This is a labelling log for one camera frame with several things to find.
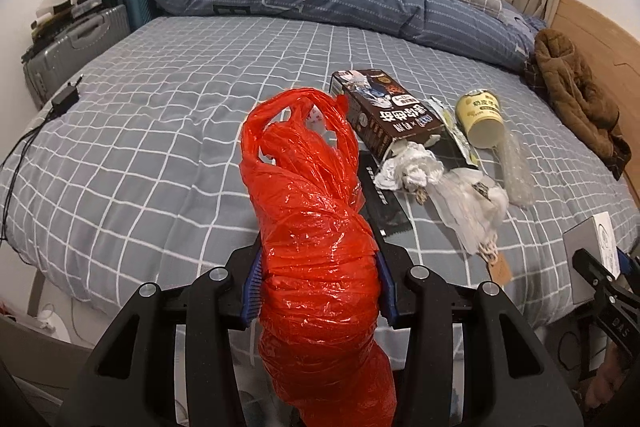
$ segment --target wooden headboard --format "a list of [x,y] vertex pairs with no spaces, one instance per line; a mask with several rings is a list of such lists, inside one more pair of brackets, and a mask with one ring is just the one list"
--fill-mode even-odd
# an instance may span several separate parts
[[560,0],[551,27],[571,38],[600,85],[618,103],[620,127],[632,153],[625,176],[640,207],[640,42],[577,0]]

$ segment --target silver screw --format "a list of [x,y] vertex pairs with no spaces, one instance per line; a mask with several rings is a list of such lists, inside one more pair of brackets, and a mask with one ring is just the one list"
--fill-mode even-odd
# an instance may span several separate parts
[[140,290],[138,290],[141,297],[150,297],[154,293],[156,293],[156,285],[147,283],[144,286],[140,286]]
[[487,295],[491,295],[492,297],[498,295],[500,293],[500,286],[498,286],[495,282],[486,282],[482,285],[482,291]]
[[226,271],[226,268],[214,268],[209,272],[209,278],[212,281],[223,281],[229,276],[229,272]]
[[416,279],[427,279],[429,276],[429,269],[426,266],[417,264],[411,269],[411,275]]

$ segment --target mattress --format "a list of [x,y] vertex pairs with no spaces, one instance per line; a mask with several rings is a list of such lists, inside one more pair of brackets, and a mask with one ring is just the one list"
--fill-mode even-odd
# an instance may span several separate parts
[[[635,242],[639,214],[624,182],[516,75],[368,30],[244,16],[159,18],[89,63],[80,102],[43,129],[20,170],[9,242],[60,289],[112,316],[143,282],[193,282],[258,231],[238,169],[249,111],[283,89],[326,91],[333,71],[351,68],[380,68],[417,98],[452,106],[478,87],[499,96],[537,184],[536,204],[510,206],[498,230],[514,273],[506,291],[533,327],[573,307],[564,230],[607,210],[619,247]],[[479,156],[501,182],[494,153]],[[16,164],[0,174],[2,192]],[[488,279],[429,201],[399,200],[414,229],[390,241],[450,283]],[[402,360],[406,333],[380,326],[378,339]]]

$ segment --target white box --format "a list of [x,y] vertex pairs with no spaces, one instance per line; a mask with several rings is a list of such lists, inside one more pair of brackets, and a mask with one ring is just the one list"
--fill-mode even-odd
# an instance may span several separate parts
[[593,255],[617,279],[620,276],[620,262],[616,238],[613,235],[611,218],[608,212],[594,214],[589,219],[575,225],[562,234],[566,259],[569,262],[569,276],[574,304],[583,304],[593,299],[595,290],[582,276],[574,270],[571,259],[576,250],[584,248]]

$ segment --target silver suitcase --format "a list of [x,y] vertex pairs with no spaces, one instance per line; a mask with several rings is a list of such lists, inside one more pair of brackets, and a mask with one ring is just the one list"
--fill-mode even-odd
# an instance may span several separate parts
[[129,35],[124,5],[109,8],[71,26],[56,42],[24,65],[27,88],[41,109],[60,86],[95,57]]

